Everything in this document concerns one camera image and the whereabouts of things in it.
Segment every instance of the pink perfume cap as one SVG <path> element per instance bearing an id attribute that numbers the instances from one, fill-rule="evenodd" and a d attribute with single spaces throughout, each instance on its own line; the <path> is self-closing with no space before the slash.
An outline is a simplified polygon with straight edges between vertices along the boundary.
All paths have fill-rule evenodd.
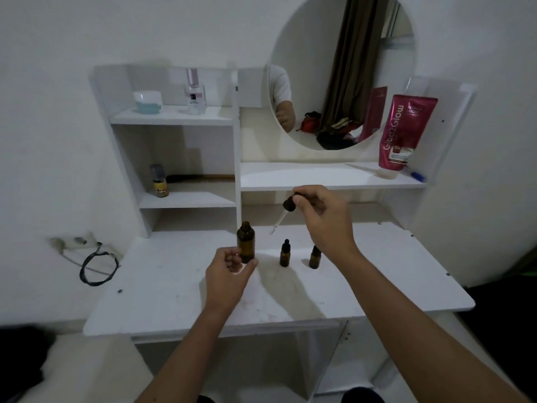
<path id="1" fill-rule="evenodd" d="M 190 86 L 198 86 L 200 84 L 198 80 L 198 70 L 195 67 L 188 67 L 186 69 L 186 76 L 189 79 Z"/>

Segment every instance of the hand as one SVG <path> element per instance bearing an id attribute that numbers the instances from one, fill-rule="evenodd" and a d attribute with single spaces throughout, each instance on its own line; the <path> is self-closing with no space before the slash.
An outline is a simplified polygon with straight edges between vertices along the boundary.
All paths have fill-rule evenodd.
<path id="1" fill-rule="evenodd" d="M 227 318 L 241 300 L 248 279 L 257 266 L 257 259 L 250 260 L 243 269 L 238 256 L 240 251 L 237 247 L 216 250 L 213 261 L 205 270 L 205 310 L 218 312 Z"/>
<path id="2" fill-rule="evenodd" d="M 276 111 L 276 118 L 285 132 L 289 133 L 295 127 L 296 121 L 293 103 L 288 100 L 281 102 Z"/>
<path id="3" fill-rule="evenodd" d="M 359 253 L 345 200 L 322 185 L 297 186 L 293 191 L 300 194 L 293 196 L 293 202 L 305 217 L 313 243 L 332 263 Z"/>

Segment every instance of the brown curtain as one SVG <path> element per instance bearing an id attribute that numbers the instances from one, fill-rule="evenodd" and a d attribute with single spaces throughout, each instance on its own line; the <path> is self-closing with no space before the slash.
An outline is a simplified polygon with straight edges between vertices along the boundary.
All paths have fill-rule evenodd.
<path id="1" fill-rule="evenodd" d="M 365 120 L 388 0 L 347 0 L 326 90 L 321 129 Z"/>

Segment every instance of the round mirror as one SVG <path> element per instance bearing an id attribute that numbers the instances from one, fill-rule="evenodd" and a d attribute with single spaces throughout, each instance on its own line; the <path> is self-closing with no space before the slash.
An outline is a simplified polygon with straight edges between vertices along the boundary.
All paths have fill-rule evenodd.
<path id="1" fill-rule="evenodd" d="M 397 0 L 308 0 L 272 53 L 278 122 L 308 148 L 352 147 L 380 128 L 414 61 L 412 26 Z"/>

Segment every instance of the desk surface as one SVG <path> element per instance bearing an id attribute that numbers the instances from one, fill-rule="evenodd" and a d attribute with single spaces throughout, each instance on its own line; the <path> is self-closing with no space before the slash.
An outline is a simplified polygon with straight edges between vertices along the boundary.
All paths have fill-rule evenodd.
<path id="1" fill-rule="evenodd" d="M 318 270 L 307 267 L 313 243 L 298 212 L 289 214 L 269 236 L 270 223 L 281 206 L 248 208 L 244 219 L 256 231 L 259 266 L 225 332 L 233 335 L 241 328 L 322 325 L 364 317 L 349 285 L 326 257 Z M 204 219 L 211 225 L 222 227 L 210 211 L 198 211 L 205 212 Z M 164 224 L 150 238 L 134 241 L 88 319 L 86 335 L 181 335 L 191 328 L 205 301 L 205 268 L 214 251 L 236 243 L 232 228 L 202 230 L 204 226 L 197 225 L 193 230 L 196 224 L 189 220 L 195 213 L 191 210 L 184 214 L 186 219 L 174 222 L 181 230 Z M 254 214 L 262 215 L 257 223 Z M 355 206 L 353 215 L 361 215 L 353 229 L 364 255 L 422 310 L 459 311 L 474 306 L 418 240 L 377 205 Z M 291 264 L 283 268 L 279 254 L 286 238 L 292 246 Z"/>

